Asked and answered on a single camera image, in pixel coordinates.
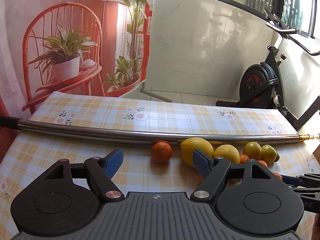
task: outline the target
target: metal pivot screw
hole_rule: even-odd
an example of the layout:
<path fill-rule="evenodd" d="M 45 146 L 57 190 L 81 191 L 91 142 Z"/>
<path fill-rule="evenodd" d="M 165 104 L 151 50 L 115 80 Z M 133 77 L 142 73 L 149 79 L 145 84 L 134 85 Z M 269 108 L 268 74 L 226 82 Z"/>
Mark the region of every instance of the metal pivot screw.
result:
<path fill-rule="evenodd" d="M 116 190 L 111 190 L 106 193 L 106 197 L 107 198 L 120 198 L 121 192 L 116 191 Z"/>
<path fill-rule="evenodd" d="M 204 190 L 198 190 L 195 193 L 193 193 L 193 195 L 196 198 L 207 198 L 207 197 L 209 197 L 209 193 L 204 191 Z"/>
<path fill-rule="evenodd" d="M 285 54 L 283 54 L 283 53 L 281 53 L 280 57 L 281 57 L 281 59 L 283 59 L 283 60 L 285 60 L 285 59 L 287 58 L 287 56 L 286 56 Z"/>

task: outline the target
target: yellow plaid tablecloth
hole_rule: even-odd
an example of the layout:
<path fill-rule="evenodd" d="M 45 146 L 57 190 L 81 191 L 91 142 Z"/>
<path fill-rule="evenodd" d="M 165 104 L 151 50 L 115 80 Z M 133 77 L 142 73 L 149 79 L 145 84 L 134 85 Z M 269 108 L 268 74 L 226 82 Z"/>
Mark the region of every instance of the yellow plaid tablecloth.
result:
<path fill-rule="evenodd" d="M 102 98 L 53 92 L 31 120 L 121 130 L 202 134 L 293 134 L 294 128 L 277 110 L 196 106 L 124 98 Z M 37 176 L 61 158 L 71 163 L 92 156 L 104 157 L 116 147 L 124 162 L 113 182 L 128 191 L 186 191 L 190 195 L 200 183 L 197 171 L 173 149 L 169 163 L 153 163 L 150 147 L 114 145 L 58 138 L 22 131 L 0 164 L 0 239 L 11 239 L 17 228 L 10 215 L 12 199 Z M 296 176 L 320 173 L 320 165 L 305 143 L 275 147 L 281 158 L 272 172 Z M 87 187 L 85 180 L 74 179 Z M 310 239 L 314 214 L 305 212 L 298 227 L 301 239 Z"/>

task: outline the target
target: bike handlebar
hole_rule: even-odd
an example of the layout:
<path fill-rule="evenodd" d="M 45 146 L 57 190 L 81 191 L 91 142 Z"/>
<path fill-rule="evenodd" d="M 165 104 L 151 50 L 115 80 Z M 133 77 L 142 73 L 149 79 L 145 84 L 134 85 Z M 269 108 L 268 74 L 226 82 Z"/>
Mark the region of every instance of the bike handlebar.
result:
<path fill-rule="evenodd" d="M 266 22 L 266 26 L 268 26 L 270 29 L 274 30 L 275 32 L 277 32 L 279 34 L 287 35 L 287 37 L 285 37 L 285 38 L 292 40 L 295 44 L 297 44 L 299 47 L 301 47 L 309 55 L 311 55 L 311 56 L 319 56 L 320 55 L 320 51 L 311 52 L 305 46 L 303 46 L 299 41 L 297 41 L 296 39 L 289 36 L 289 34 L 297 34 L 298 33 L 297 29 L 280 29 L 277 26 L 274 26 L 269 22 Z"/>
<path fill-rule="evenodd" d="M 272 25 L 269 22 L 266 22 L 266 26 L 268 26 L 269 28 L 273 29 L 275 32 L 279 33 L 279 34 L 284 34 L 284 35 L 289 35 L 289 34 L 297 34 L 298 30 L 297 29 L 280 29 L 274 25 Z"/>

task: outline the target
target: tiled floor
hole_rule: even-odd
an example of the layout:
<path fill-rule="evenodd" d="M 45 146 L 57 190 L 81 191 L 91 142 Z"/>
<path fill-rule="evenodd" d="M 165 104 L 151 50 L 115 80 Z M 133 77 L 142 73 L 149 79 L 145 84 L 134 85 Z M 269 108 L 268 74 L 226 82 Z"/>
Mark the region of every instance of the tiled floor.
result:
<path fill-rule="evenodd" d="M 175 93 L 175 92 L 163 92 L 163 91 L 150 91 L 154 94 L 166 97 L 171 99 L 174 103 L 181 104 L 193 104 L 193 105 L 202 105 L 202 106 L 215 106 L 216 101 L 224 100 L 230 102 L 237 102 L 238 100 L 229 99 L 229 98 L 218 98 L 211 96 L 203 95 L 194 95 L 194 94 L 184 94 L 184 93 Z M 140 93 L 136 99 L 150 100 L 150 101 L 161 101 L 157 98 L 147 96 Z"/>

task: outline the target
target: yellow lemon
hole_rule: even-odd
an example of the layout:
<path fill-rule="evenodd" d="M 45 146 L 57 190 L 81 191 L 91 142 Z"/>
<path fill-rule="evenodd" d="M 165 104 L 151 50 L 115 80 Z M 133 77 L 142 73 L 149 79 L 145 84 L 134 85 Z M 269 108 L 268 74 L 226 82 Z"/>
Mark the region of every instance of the yellow lemon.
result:
<path fill-rule="evenodd" d="M 221 156 L 231 161 L 231 163 L 240 163 L 239 151 L 236 147 L 225 144 L 219 146 L 213 153 L 213 157 Z"/>
<path fill-rule="evenodd" d="M 264 145 L 261 147 L 261 159 L 266 162 L 267 165 L 270 165 L 276 160 L 277 152 L 270 145 Z"/>
<path fill-rule="evenodd" d="M 213 156 L 213 147 L 208 141 L 198 137 L 193 137 L 184 140 L 180 144 L 181 158 L 186 164 L 193 168 L 195 166 L 193 165 L 192 154 L 195 149 L 202 150 L 203 152 L 207 153 L 207 155 L 209 155 L 210 157 Z"/>
<path fill-rule="evenodd" d="M 247 143 L 242 150 L 242 154 L 247 155 L 250 159 L 259 161 L 261 158 L 261 147 L 256 142 Z"/>

